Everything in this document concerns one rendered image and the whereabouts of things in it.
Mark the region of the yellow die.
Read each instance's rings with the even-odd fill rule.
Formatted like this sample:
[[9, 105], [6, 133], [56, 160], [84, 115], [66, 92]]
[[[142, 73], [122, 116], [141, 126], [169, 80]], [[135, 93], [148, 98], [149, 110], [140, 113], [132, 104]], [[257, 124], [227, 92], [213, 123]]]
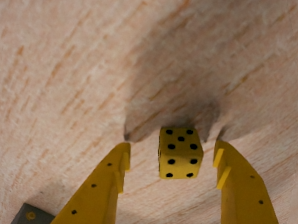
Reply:
[[161, 179], [195, 179], [204, 151], [195, 128], [161, 128], [158, 164]]

